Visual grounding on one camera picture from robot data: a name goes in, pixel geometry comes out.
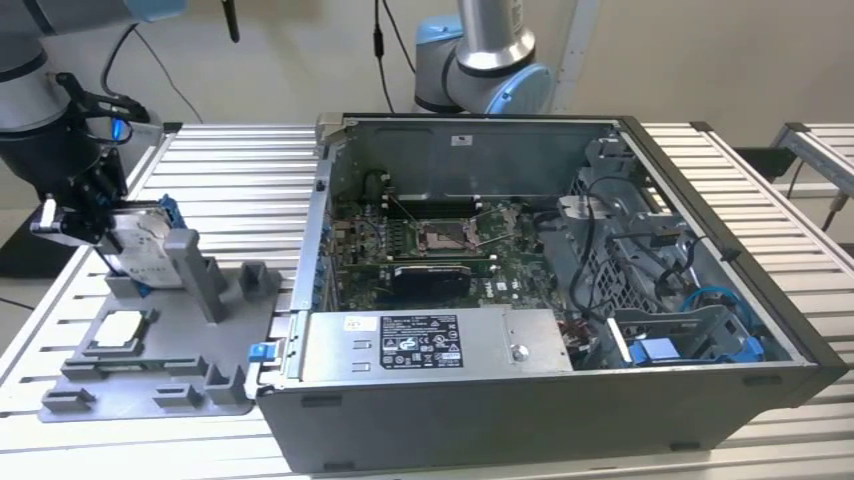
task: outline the black cord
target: black cord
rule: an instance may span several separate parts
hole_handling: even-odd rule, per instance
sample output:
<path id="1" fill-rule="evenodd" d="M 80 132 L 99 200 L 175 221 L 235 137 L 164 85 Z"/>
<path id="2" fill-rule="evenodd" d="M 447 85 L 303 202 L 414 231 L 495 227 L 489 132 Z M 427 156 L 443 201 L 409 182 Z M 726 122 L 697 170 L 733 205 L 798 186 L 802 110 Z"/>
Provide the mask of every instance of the black cord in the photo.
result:
<path id="1" fill-rule="evenodd" d="M 837 216 L 837 212 L 832 210 L 828 213 L 828 217 L 825 218 L 825 224 L 822 225 L 822 232 L 826 232 L 828 229 L 830 228 L 830 224 L 833 223 L 833 219 L 836 216 Z"/>
<path id="2" fill-rule="evenodd" d="M 680 277 L 685 272 L 688 272 L 689 268 L 692 268 L 692 266 L 694 265 L 694 251 L 697 250 L 697 245 L 700 245 L 700 242 L 702 242 L 706 238 L 709 238 L 709 236 L 702 235 L 689 244 L 685 265 L 677 267 L 677 265 L 674 264 L 662 272 L 658 280 L 655 280 L 655 298 L 658 298 L 659 300 L 662 299 L 662 288 L 667 283 L 667 278 L 671 275 L 677 275 L 677 277 Z"/>
<path id="3" fill-rule="evenodd" d="M 413 59 L 410 58 L 410 51 L 406 49 L 406 43 L 403 43 L 403 38 L 401 37 L 401 30 L 398 30 L 398 22 L 395 20 L 395 16 L 391 13 L 391 9 L 389 8 L 387 0 L 383 0 L 383 7 L 386 7 L 386 15 L 389 15 L 389 21 L 391 22 L 391 27 L 395 29 L 395 35 L 398 37 L 398 43 L 401 44 L 401 50 L 403 50 L 406 63 L 410 64 L 410 70 L 413 70 L 413 73 L 415 73 L 415 65 L 413 65 Z"/>
<path id="4" fill-rule="evenodd" d="M 593 187 L 602 181 L 602 180 L 617 180 L 618 182 L 626 182 L 629 185 L 631 185 L 634 187 L 634 189 L 638 191 L 638 193 L 641 194 L 641 196 L 643 197 L 643 190 L 641 190 L 641 186 L 629 178 L 626 177 L 618 177 L 617 175 L 606 175 L 603 177 L 597 178 L 590 186 L 587 187 L 587 192 L 586 195 L 590 195 L 590 192 L 593 192 Z"/>
<path id="5" fill-rule="evenodd" d="M 10 300 L 8 298 L 0 297 L 0 302 L 8 303 L 10 305 L 15 305 L 16 307 L 20 307 L 20 308 L 23 308 L 26 310 L 30 310 L 30 311 L 34 311 L 36 309 L 35 307 L 31 307 L 30 305 L 27 305 L 24 303 L 16 302 L 15 300 Z"/>
<path id="6" fill-rule="evenodd" d="M 184 101 L 184 103 L 190 107 L 190 110 L 192 110 L 192 113 L 196 116 L 196 119 L 199 120 L 199 123 L 204 123 L 204 119 L 202 118 L 202 115 L 199 115 L 199 110 L 196 110 L 196 107 L 192 105 L 192 102 L 187 99 L 187 96 L 184 95 L 182 90 L 178 88 L 178 85 L 175 85 L 175 81 L 172 80 L 172 75 L 170 75 L 170 70 L 166 68 L 166 65 L 163 64 L 163 61 L 160 60 L 160 57 L 158 56 L 158 52 L 155 52 L 154 47 L 148 43 L 148 40 L 146 40 L 146 37 L 143 37 L 143 34 L 139 33 L 139 30 L 135 29 L 134 33 L 136 33 L 136 36 L 139 37 L 139 39 L 142 40 L 143 44 L 146 45 L 146 48 L 151 52 L 151 56 L 155 57 L 155 61 L 158 62 L 158 65 L 160 65 L 160 70 L 163 70 L 163 74 L 166 75 L 166 79 L 170 82 L 170 86 L 172 87 L 172 90 L 175 91 L 175 93 L 178 93 L 178 96 L 182 97 L 182 100 Z"/>
<path id="7" fill-rule="evenodd" d="M 379 81 L 383 84 L 383 95 L 386 95 L 386 104 L 389 105 L 389 111 L 395 113 L 395 107 L 391 104 L 391 97 L 389 96 L 389 85 L 386 84 L 386 70 L 383 68 L 383 59 L 377 59 L 377 65 L 379 66 Z"/>
<path id="8" fill-rule="evenodd" d="M 786 198 L 792 198 L 792 191 L 796 189 L 796 183 L 798 181 L 798 175 L 801 175 L 801 169 L 804 168 L 804 160 L 798 164 L 798 168 L 796 169 L 796 173 L 792 176 L 792 183 L 789 184 L 789 190 L 786 191 Z"/>
<path id="9" fill-rule="evenodd" d="M 590 256 L 593 254 L 593 241 L 597 232 L 597 218 L 593 211 L 593 204 L 590 203 L 590 199 L 587 200 L 587 237 L 585 239 L 585 249 L 582 250 L 581 261 L 578 262 L 578 268 L 575 269 L 575 273 L 573 274 L 573 279 L 570 280 L 570 301 L 575 308 L 578 308 L 583 317 L 590 317 L 599 323 L 605 323 L 605 318 L 593 312 L 585 305 L 581 304 L 577 298 L 577 289 L 578 289 L 578 281 L 582 278 L 582 272 L 585 268 L 587 268 L 587 264 L 590 263 Z"/>
<path id="10" fill-rule="evenodd" d="M 383 86 L 383 95 L 386 95 L 386 103 L 389 111 L 395 113 L 395 107 L 391 104 L 391 96 L 389 95 L 389 85 L 386 83 L 386 69 L 383 68 L 383 55 L 386 55 L 386 44 L 383 43 L 383 29 L 379 26 L 379 0 L 374 0 L 374 56 L 377 57 L 377 65 L 379 67 L 379 81 Z"/>
<path id="11" fill-rule="evenodd" d="M 138 25 L 139 25 L 138 23 L 128 25 L 128 27 L 122 32 L 119 41 L 116 42 L 116 44 L 112 47 L 112 50 L 110 51 L 110 55 L 107 56 L 107 63 L 104 63 L 104 68 L 102 69 L 102 90 L 104 90 L 104 93 L 111 97 L 126 97 L 126 95 L 122 95 L 112 88 L 110 88 L 108 79 L 110 79 L 110 71 L 112 70 L 112 64 L 116 61 L 116 55 L 119 54 L 119 50 L 122 50 L 124 41 L 128 39 L 131 32 L 136 30 Z"/>

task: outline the robotic arm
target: robotic arm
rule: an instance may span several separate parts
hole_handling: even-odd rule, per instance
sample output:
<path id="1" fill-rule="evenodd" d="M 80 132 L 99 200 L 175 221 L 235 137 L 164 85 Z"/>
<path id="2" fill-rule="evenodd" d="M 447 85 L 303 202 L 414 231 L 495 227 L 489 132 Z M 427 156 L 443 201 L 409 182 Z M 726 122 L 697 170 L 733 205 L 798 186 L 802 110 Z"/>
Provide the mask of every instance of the robotic arm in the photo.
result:
<path id="1" fill-rule="evenodd" d="M 39 38 L 152 22 L 184 7 L 184 0 L 0 0 L 0 157 L 46 202 L 34 233 L 60 243 L 120 249 L 108 211 L 127 193 L 114 148 L 127 139 L 95 137 L 87 119 L 150 116 L 128 97 L 95 95 L 72 74 L 51 74 Z"/>
<path id="2" fill-rule="evenodd" d="M 459 16 L 427 18 L 418 28 L 415 103 L 435 113 L 541 113 L 553 76 L 534 61 L 522 0 L 458 5 Z"/>
<path id="3" fill-rule="evenodd" d="M 236 42 L 235 2 L 222 4 Z M 148 122 L 148 112 L 128 97 L 87 92 L 71 73 L 51 74 L 39 38 L 154 22 L 184 8 L 186 0 L 0 0 L 0 158 L 44 202 L 32 232 L 107 255 L 123 251 L 114 213 L 132 206 L 115 148 L 130 138 L 95 137 L 87 120 Z M 534 63 L 522 0 L 459 0 L 459 12 L 421 24 L 418 105 L 438 113 L 539 113 L 551 72 Z"/>

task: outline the blue cable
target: blue cable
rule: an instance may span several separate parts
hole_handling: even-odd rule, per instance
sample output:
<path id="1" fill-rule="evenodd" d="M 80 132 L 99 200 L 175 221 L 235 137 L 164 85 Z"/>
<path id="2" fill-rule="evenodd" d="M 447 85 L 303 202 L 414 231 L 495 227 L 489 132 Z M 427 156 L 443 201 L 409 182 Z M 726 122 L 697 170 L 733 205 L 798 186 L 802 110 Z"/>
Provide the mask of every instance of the blue cable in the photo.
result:
<path id="1" fill-rule="evenodd" d="M 122 138 L 122 120 L 112 119 L 112 139 L 119 140 Z"/>
<path id="2" fill-rule="evenodd" d="M 722 295 L 726 295 L 736 301 L 736 305 L 738 306 L 738 308 L 741 308 L 742 313 L 745 314 L 745 318 L 748 320 L 746 328 L 748 330 L 750 330 L 753 328 L 753 314 L 750 313 L 750 309 L 748 308 L 748 305 L 745 304 L 742 299 L 738 297 L 738 295 L 736 295 L 736 292 L 733 292 L 733 290 L 730 290 L 729 288 L 704 287 L 698 289 L 694 293 L 692 293 L 692 295 L 688 296 L 688 298 L 685 299 L 685 302 L 682 302 L 682 307 L 680 308 L 680 311 L 685 312 L 685 310 L 692 306 L 692 301 L 704 293 L 720 293 Z"/>

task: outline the metal rail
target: metal rail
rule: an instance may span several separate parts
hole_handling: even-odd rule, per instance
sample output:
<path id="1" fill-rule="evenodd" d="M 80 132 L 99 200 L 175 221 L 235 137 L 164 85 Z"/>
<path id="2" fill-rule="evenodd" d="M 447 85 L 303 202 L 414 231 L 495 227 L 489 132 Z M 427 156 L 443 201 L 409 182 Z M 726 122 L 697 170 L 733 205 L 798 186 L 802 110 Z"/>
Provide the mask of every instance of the metal rail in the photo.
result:
<path id="1" fill-rule="evenodd" d="M 849 364 L 854 265 L 714 133 L 645 125 L 757 260 Z M 140 199 L 182 201 L 203 249 L 283 271 L 274 337 L 287 331 L 317 157 L 310 126 L 184 127 L 142 162 Z M 100 308 L 106 269 L 80 250 L 0 360 L 0 471 L 32 478 L 290 475 L 261 412 L 243 417 L 42 424 L 35 411 Z M 761 479 L 854 476 L 854 374 L 798 409 L 760 415 L 712 452 L 378 476 L 383 479 Z"/>
<path id="2" fill-rule="evenodd" d="M 788 123 L 772 146 L 789 148 L 844 193 L 854 195 L 854 124 Z"/>

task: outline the white wall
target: white wall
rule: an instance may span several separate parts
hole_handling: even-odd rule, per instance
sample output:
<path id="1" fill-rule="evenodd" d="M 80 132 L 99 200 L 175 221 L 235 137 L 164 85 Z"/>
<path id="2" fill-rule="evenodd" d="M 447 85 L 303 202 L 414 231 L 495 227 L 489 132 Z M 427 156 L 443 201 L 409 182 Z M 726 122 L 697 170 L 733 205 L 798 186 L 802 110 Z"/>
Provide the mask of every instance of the white wall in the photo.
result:
<path id="1" fill-rule="evenodd" d="M 457 2 L 389 3 L 414 55 L 418 22 L 455 13 Z M 538 58 L 553 68 L 563 55 L 574 8 L 575 0 L 530 0 L 525 8 L 526 23 L 538 35 Z M 191 0 L 182 17 L 140 26 L 206 122 L 313 123 L 323 111 L 386 111 L 373 52 L 371 0 L 240 0 L 238 10 L 243 39 L 236 45 L 215 0 Z M 414 77 L 385 13 L 382 18 L 391 98 L 398 111 L 411 111 Z M 54 66 L 74 72 L 91 90 L 99 90 L 104 58 L 120 31 L 108 28 L 44 41 Z M 110 84 L 164 120 L 195 122 L 134 36 Z M 32 189 L 0 166 L 0 208 L 32 204 Z"/>
<path id="2" fill-rule="evenodd" d="M 852 123 L 853 22 L 852 0 L 601 0 L 570 111 L 705 120 L 736 146 L 788 121 Z M 796 200 L 818 225 L 829 203 Z M 850 202 L 830 234 L 854 242 Z"/>

